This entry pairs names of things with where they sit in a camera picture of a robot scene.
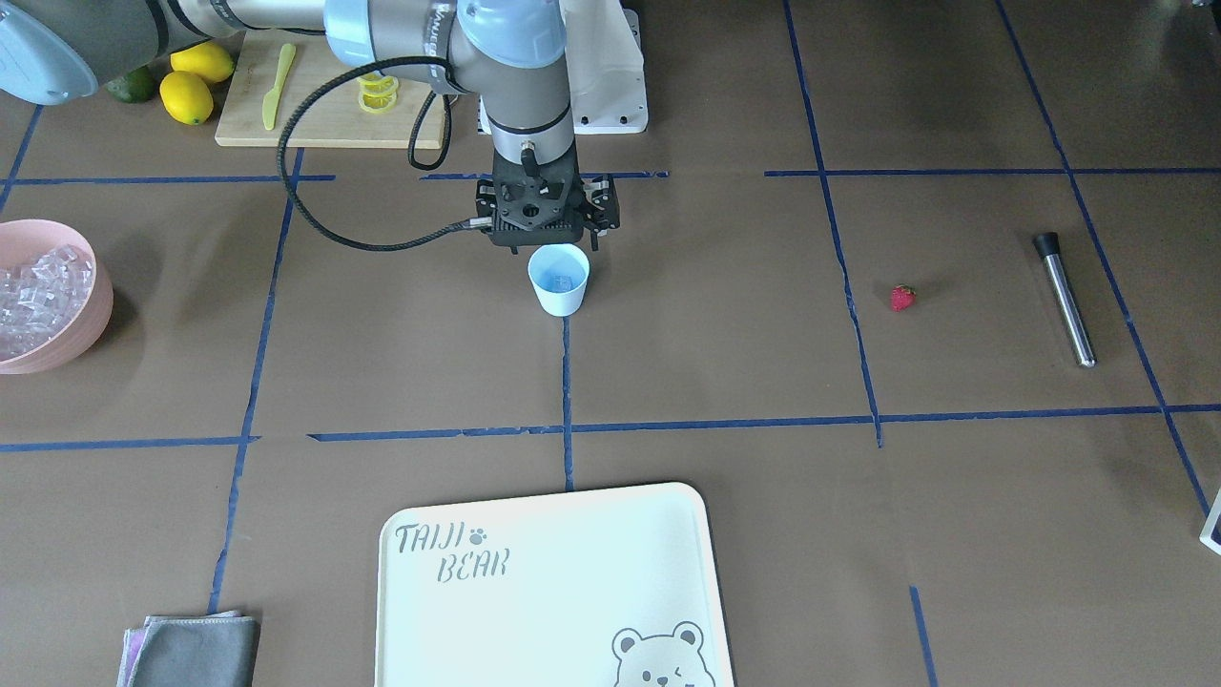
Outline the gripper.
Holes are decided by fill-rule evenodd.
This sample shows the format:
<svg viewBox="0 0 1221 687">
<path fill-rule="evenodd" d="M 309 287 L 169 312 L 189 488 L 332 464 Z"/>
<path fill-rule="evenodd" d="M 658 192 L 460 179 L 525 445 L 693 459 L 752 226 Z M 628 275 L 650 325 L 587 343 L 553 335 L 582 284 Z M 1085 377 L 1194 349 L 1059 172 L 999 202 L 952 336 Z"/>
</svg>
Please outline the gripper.
<svg viewBox="0 0 1221 687">
<path fill-rule="evenodd" d="M 615 179 L 579 177 L 576 162 L 563 157 L 538 168 L 497 159 L 492 178 L 479 181 L 475 229 L 493 246 L 518 253 L 523 246 L 557 246 L 600 239 L 621 225 Z"/>
</svg>

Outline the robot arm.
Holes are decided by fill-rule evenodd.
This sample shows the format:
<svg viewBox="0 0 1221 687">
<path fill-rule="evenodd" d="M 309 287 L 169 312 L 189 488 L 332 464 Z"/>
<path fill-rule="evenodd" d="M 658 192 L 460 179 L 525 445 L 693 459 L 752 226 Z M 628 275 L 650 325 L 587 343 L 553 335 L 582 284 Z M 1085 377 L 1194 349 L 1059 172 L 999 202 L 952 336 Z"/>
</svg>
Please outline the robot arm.
<svg viewBox="0 0 1221 687">
<path fill-rule="evenodd" d="M 326 38 L 346 73 L 317 87 L 280 131 L 286 148 L 308 109 L 358 74 L 427 84 L 433 99 L 484 100 L 495 144 L 474 218 L 496 246 L 598 240 L 620 223 L 614 179 L 580 178 L 576 131 L 589 46 L 575 11 L 558 1 L 5 1 L 2 90 L 59 105 L 170 52 L 241 31 Z"/>
</svg>

